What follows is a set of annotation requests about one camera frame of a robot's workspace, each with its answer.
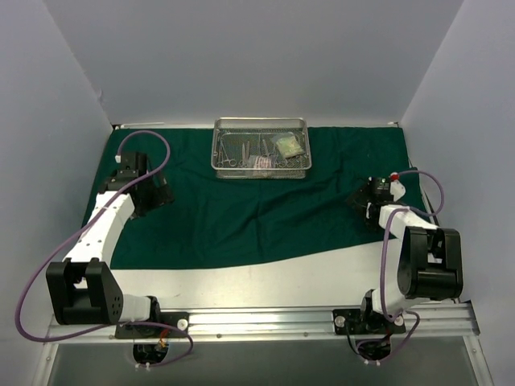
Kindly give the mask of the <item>metal mesh instrument tray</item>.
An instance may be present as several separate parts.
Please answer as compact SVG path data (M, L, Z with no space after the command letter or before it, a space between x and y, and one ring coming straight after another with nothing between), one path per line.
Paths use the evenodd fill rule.
M219 179L303 179L312 166L307 123L222 117L214 124L211 166Z

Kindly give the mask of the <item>green gauze packet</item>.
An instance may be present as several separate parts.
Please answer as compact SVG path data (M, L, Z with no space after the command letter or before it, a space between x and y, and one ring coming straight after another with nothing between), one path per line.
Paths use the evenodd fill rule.
M278 152L284 158L292 158L304 153L296 136L293 134L287 134L282 136L276 136L273 138L274 145L277 147Z

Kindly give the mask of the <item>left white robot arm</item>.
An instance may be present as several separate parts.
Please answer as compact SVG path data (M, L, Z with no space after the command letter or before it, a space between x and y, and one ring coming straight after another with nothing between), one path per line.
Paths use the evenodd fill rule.
M123 293L110 270L126 224L174 200L164 176L147 177L148 170L144 153L122 153L117 169L101 184L89 228L61 262L47 267L47 286L59 324L132 322L144 337L161 331L163 318L157 298Z

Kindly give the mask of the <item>clear packet with sutures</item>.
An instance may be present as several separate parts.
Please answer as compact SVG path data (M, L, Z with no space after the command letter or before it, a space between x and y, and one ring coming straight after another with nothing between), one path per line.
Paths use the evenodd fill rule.
M256 170L274 169L276 164L275 156L257 156L249 157L249 167Z

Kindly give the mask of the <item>green surgical drape cloth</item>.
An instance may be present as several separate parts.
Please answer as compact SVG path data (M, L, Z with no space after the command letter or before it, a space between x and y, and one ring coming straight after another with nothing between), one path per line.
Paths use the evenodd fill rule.
M402 129L312 128L311 169L304 179L219 179L210 163L212 131L160 129L130 138L114 131L95 177L115 170L118 148L164 165L173 203L131 220L113 269L212 269L254 265L379 241L347 204L367 178L402 172L403 202L423 208L410 173Z

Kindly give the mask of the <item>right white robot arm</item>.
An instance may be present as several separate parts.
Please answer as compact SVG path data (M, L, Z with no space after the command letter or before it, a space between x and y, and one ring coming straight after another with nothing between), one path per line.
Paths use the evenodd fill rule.
M405 175L424 175L439 189L440 203L423 211L402 202ZM421 170L370 177L347 203L370 230L382 230L379 285L365 293L357 312L362 329L377 331L418 304L459 298L464 288L461 235L430 222L443 210L442 184Z

